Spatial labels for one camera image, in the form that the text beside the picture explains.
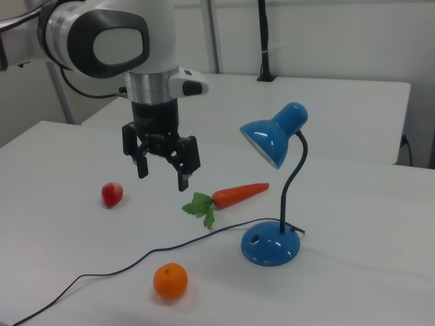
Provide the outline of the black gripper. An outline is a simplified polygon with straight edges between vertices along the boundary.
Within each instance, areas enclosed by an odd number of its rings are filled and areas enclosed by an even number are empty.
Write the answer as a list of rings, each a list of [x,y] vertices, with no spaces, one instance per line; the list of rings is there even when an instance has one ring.
[[[132,158],[140,179],[149,173],[147,153],[166,158],[177,171],[178,190],[183,192],[201,161],[196,137],[179,137],[177,100],[154,105],[132,103],[132,109],[134,123],[122,127],[124,155]]]

